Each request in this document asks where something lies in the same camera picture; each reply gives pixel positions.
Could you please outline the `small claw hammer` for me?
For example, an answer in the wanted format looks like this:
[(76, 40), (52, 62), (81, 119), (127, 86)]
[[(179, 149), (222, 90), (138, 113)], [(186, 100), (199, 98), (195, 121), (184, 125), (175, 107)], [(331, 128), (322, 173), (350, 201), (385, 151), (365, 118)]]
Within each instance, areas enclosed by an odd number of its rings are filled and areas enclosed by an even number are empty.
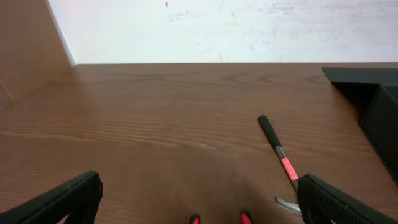
[[(282, 167), (284, 168), (285, 173), (287, 174), (287, 177), (289, 178), (290, 183), (292, 184), (292, 187), (294, 188), (295, 192), (298, 192), (299, 176), (297, 175), (290, 160), (286, 156), (286, 154), (282, 148), (282, 144), (280, 143), (279, 138), (278, 138), (276, 132), (274, 131), (274, 128), (271, 125), (271, 122), (269, 121), (268, 117), (265, 115), (260, 115), (257, 118), (257, 121), (258, 121), (265, 137), (267, 138), (269, 144), (271, 145), (271, 147), (277, 154), (277, 157), (279, 158), (279, 160), (282, 164)], [(275, 204), (290, 213), (293, 213), (296, 215), (301, 214), (300, 207), (297, 203), (287, 202), (287, 201), (281, 199), (280, 197), (276, 197)]]

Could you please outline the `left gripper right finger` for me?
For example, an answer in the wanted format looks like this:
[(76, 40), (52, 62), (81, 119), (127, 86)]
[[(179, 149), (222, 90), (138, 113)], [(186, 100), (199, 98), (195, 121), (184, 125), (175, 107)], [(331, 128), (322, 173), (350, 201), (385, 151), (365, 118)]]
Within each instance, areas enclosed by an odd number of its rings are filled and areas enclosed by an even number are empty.
[(297, 201), (306, 224), (397, 224), (312, 174), (299, 178)]

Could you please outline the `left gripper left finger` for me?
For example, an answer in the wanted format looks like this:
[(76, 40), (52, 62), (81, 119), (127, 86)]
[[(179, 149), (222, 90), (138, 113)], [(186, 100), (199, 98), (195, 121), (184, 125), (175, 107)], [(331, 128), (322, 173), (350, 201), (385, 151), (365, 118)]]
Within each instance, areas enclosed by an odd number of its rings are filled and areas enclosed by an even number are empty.
[(97, 171), (84, 172), (55, 188), (1, 213), (1, 223), (93, 224), (103, 197)]

